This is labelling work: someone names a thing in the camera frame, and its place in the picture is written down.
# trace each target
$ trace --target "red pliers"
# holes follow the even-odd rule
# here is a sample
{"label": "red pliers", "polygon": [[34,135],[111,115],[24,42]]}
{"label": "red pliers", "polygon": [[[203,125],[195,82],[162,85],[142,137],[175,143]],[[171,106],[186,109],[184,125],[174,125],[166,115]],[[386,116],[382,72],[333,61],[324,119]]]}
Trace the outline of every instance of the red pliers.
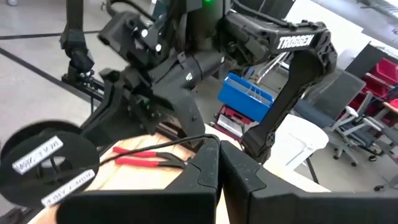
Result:
{"label": "red pliers", "polygon": [[[128,149],[123,149],[121,147],[113,147],[113,152],[115,153],[124,153],[129,152]],[[176,167],[184,169],[186,168],[186,163],[184,160],[180,159],[179,157],[175,156],[169,152],[138,152],[134,153],[131,156],[134,157],[141,157],[141,158],[163,158],[166,161],[147,161],[142,159],[131,159],[131,158],[119,158],[116,159],[114,162],[117,165],[131,165],[131,166],[141,166],[141,167]]]}

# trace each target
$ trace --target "blue plastic bin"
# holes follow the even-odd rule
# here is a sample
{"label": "blue plastic bin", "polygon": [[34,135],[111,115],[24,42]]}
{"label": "blue plastic bin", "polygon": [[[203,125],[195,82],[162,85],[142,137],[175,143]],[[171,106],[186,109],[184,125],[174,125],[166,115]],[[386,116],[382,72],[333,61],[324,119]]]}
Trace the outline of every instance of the blue plastic bin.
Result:
{"label": "blue plastic bin", "polygon": [[262,121],[274,99],[264,90],[230,73],[224,80],[218,99],[253,121]]}

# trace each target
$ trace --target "table surface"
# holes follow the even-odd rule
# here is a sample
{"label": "table surface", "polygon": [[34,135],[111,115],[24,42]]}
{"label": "table surface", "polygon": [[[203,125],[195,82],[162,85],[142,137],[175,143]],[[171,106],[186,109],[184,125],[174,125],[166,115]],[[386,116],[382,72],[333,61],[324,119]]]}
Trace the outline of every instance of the table surface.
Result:
{"label": "table surface", "polygon": [[383,102],[383,106],[385,106],[387,109],[389,109],[391,112],[394,112],[398,114],[398,108],[393,107],[390,103],[388,102]]}
{"label": "table surface", "polygon": [[[206,132],[216,134],[221,140],[227,140],[240,148],[238,142],[229,136],[211,128],[206,125]],[[156,134],[154,136],[140,136],[136,138],[127,139],[116,143],[115,146],[120,146],[126,149],[136,149],[154,144],[160,144],[169,141],[167,138]],[[157,151],[172,152],[182,159],[188,159],[194,156],[192,151],[185,149],[182,146],[169,146]],[[109,150],[101,156],[101,160],[112,156],[113,152]],[[314,183],[306,177],[291,171],[285,170],[274,164],[264,164],[264,167],[280,178],[296,185],[297,187],[306,190],[307,192],[328,192],[329,190]],[[113,162],[103,165],[99,168],[98,175],[87,190],[138,190],[138,189],[164,189],[169,185],[182,170],[169,167],[134,167],[134,166],[117,166]],[[55,214],[57,206],[43,209],[37,214],[29,224],[56,224]],[[216,222],[227,224],[228,213],[226,210],[224,196],[221,195],[220,202],[217,206]]]}

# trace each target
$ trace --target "black robotic arm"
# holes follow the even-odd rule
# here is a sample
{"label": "black robotic arm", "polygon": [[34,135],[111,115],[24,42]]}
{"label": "black robotic arm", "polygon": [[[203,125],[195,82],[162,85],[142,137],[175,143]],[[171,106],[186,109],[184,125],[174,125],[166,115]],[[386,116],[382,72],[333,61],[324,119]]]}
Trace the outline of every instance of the black robotic arm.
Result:
{"label": "black robotic arm", "polygon": [[70,58],[69,69],[88,73],[94,65],[83,33],[83,1],[67,1],[67,24],[60,39],[61,48]]}
{"label": "black robotic arm", "polygon": [[[79,0],[68,0],[67,6],[75,1]],[[231,10],[227,0],[186,0],[172,1],[167,16],[148,26],[135,12],[113,10],[114,2],[107,3],[112,19],[98,37],[129,66],[123,71],[101,72],[104,100],[82,127],[84,137],[96,146],[154,134],[159,123],[178,127],[178,137],[203,134],[203,120],[190,94],[197,83],[216,73],[225,60],[235,60],[242,66],[257,65],[271,55],[294,51],[285,88],[263,121],[243,136],[245,152],[264,163],[276,129],[299,96],[336,66],[330,32],[322,23],[291,24],[264,15],[260,21]],[[75,44],[71,38],[81,32],[81,26],[71,24],[78,22],[68,21],[62,40],[70,38],[63,41],[64,49],[67,54],[78,52],[81,57],[77,62],[87,62],[84,39],[76,38],[79,44]],[[71,67],[78,72],[69,73],[67,80],[86,82],[79,77],[84,76],[89,64],[71,60]],[[79,87],[90,92],[88,85]]]}

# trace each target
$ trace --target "black wire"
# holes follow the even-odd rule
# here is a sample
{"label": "black wire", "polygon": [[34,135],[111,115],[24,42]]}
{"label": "black wire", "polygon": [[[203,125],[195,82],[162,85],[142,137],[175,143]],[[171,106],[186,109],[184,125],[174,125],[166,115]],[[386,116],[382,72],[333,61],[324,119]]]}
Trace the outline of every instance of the black wire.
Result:
{"label": "black wire", "polygon": [[187,14],[183,14],[181,17],[180,25],[178,27],[177,33],[177,50],[178,52],[183,52],[185,48],[186,33],[187,33]]}
{"label": "black wire", "polygon": [[277,25],[280,25],[280,26],[287,26],[288,25],[287,22],[281,21],[279,19],[275,19],[275,18],[273,18],[271,16],[268,16],[268,15],[266,15],[264,13],[261,13],[261,12],[258,12],[256,10],[253,10],[253,9],[245,6],[244,4],[240,3],[238,0],[233,0],[233,2],[234,2],[234,4],[238,5],[238,7],[240,7],[241,9],[243,9],[243,10],[245,10],[247,12],[253,13],[256,16],[259,16],[259,17],[261,17],[261,18],[263,18],[263,19],[265,19],[265,20],[267,20],[269,22],[273,22],[273,23],[275,23]]}
{"label": "black wire", "polygon": [[143,8],[141,8],[139,5],[129,0],[106,0],[105,8],[109,15],[114,16],[117,13],[117,11],[112,8],[112,5],[118,2],[128,4],[152,22],[156,21],[156,19],[153,18],[147,11],[143,10]]}
{"label": "black wire", "polygon": [[217,145],[220,146],[220,140],[218,139],[217,136],[215,136],[213,134],[202,134],[202,135],[199,135],[199,136],[191,136],[191,137],[186,137],[186,138],[181,138],[181,139],[178,139],[178,140],[166,142],[166,143],[163,143],[163,144],[143,147],[143,148],[136,149],[136,150],[133,150],[133,151],[120,153],[120,154],[118,154],[116,156],[112,156],[112,157],[109,157],[109,158],[105,159],[104,161],[100,162],[99,164],[91,165],[91,166],[88,166],[88,167],[80,167],[80,168],[73,169],[73,170],[68,170],[68,171],[63,171],[63,172],[60,172],[57,175],[52,176],[52,177],[41,178],[39,180],[37,180],[37,179],[27,180],[27,181],[24,181],[23,183],[14,184],[14,185],[7,185],[7,186],[3,186],[1,188],[2,189],[6,189],[6,188],[23,188],[23,187],[30,187],[30,186],[35,185],[35,184],[43,184],[43,183],[47,183],[47,182],[52,182],[52,181],[55,181],[55,180],[66,178],[66,177],[71,176],[71,175],[79,175],[82,172],[84,172],[86,170],[89,170],[89,169],[95,169],[95,168],[101,167],[102,165],[107,164],[107,163],[109,163],[109,162],[111,162],[111,161],[113,161],[115,159],[118,159],[120,157],[123,157],[123,156],[129,156],[129,155],[132,155],[132,154],[135,154],[135,153],[138,153],[138,152],[149,151],[149,150],[152,150],[152,149],[160,149],[160,148],[163,148],[163,147],[173,146],[173,145],[181,144],[181,143],[184,143],[184,142],[187,142],[187,141],[203,139],[203,138],[212,138],[212,139],[214,139],[217,142]]}
{"label": "black wire", "polygon": [[[398,86],[396,86],[396,84],[395,84],[395,85],[394,85],[394,88],[388,90],[386,94],[384,94],[384,95],[381,96],[381,98],[387,98],[387,97],[389,97],[390,95],[392,95],[393,93],[395,93],[397,90],[398,90]],[[370,101],[369,104],[371,104],[371,103],[373,103],[373,102],[375,102],[375,101],[383,101],[383,100],[380,100],[380,99],[376,98],[375,96],[373,96],[373,99]]]}
{"label": "black wire", "polygon": [[169,45],[175,43],[175,17],[178,15],[178,0],[171,0],[168,5],[166,19],[162,28],[162,38]]}

